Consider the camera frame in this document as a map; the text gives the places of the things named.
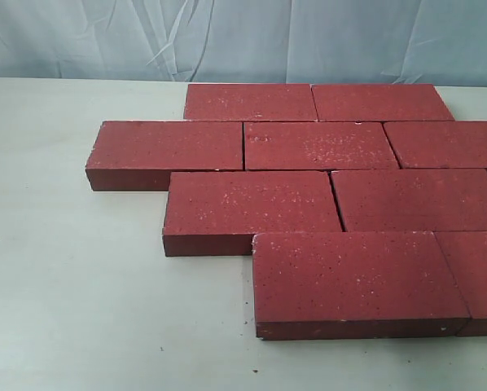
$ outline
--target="paver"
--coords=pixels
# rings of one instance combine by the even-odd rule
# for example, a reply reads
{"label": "paver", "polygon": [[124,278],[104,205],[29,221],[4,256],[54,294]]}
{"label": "paver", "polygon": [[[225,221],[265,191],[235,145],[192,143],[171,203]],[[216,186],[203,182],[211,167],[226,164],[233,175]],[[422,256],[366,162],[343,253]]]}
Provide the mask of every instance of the paver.
{"label": "paver", "polygon": [[347,231],[487,231],[483,169],[334,171]]}
{"label": "paver", "polygon": [[441,232],[437,240],[472,319],[460,336],[487,336],[487,232]]}
{"label": "paver", "polygon": [[257,336],[452,336],[467,308],[432,232],[259,234]]}
{"label": "paver", "polygon": [[173,173],[167,256],[246,255],[259,232],[341,231],[327,174]]}
{"label": "paver", "polygon": [[246,169],[399,169],[380,123],[246,122]]}
{"label": "paver", "polygon": [[317,121],[309,84],[190,84],[184,118],[201,121]]}
{"label": "paver", "polygon": [[431,84],[327,84],[312,87],[320,121],[453,121]]}
{"label": "paver", "polygon": [[86,164],[95,191],[167,191],[173,171],[242,170],[241,123],[104,122]]}
{"label": "paver", "polygon": [[487,121],[421,121],[384,124],[404,169],[487,170]]}

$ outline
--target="table surface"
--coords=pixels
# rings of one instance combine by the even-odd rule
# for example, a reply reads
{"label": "table surface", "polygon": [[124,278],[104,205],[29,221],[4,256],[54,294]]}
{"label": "table surface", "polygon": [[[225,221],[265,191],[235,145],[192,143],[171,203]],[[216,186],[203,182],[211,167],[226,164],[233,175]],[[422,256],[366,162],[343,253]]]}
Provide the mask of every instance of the table surface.
{"label": "table surface", "polygon": [[[438,88],[487,120],[487,88]],[[487,337],[264,342],[250,257],[166,258],[167,193],[93,193],[104,120],[186,84],[0,79],[0,390],[486,390]]]}

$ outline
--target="red paver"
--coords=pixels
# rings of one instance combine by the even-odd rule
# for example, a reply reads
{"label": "red paver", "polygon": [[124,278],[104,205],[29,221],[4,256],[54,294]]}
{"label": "red paver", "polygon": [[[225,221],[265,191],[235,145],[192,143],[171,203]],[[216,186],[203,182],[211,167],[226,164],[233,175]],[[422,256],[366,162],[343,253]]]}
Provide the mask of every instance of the red paver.
{"label": "red paver", "polygon": [[260,234],[257,336],[452,336],[469,317],[432,232]]}
{"label": "red paver", "polygon": [[95,191],[167,191],[172,171],[241,170],[243,126],[104,122],[86,164]]}
{"label": "red paver", "polygon": [[255,122],[246,169],[399,169],[380,123]]}
{"label": "red paver", "polygon": [[487,231],[483,169],[334,171],[347,231]]}
{"label": "red paver", "polygon": [[384,124],[405,169],[487,169],[487,122],[389,122]]}
{"label": "red paver", "polygon": [[445,254],[472,319],[460,336],[487,336],[487,232],[440,232]]}
{"label": "red paver", "polygon": [[325,173],[173,173],[167,256],[246,255],[258,232],[341,231]]}
{"label": "red paver", "polygon": [[309,84],[190,84],[184,118],[317,121]]}
{"label": "red paver", "polygon": [[312,87],[320,121],[453,121],[431,84]]}

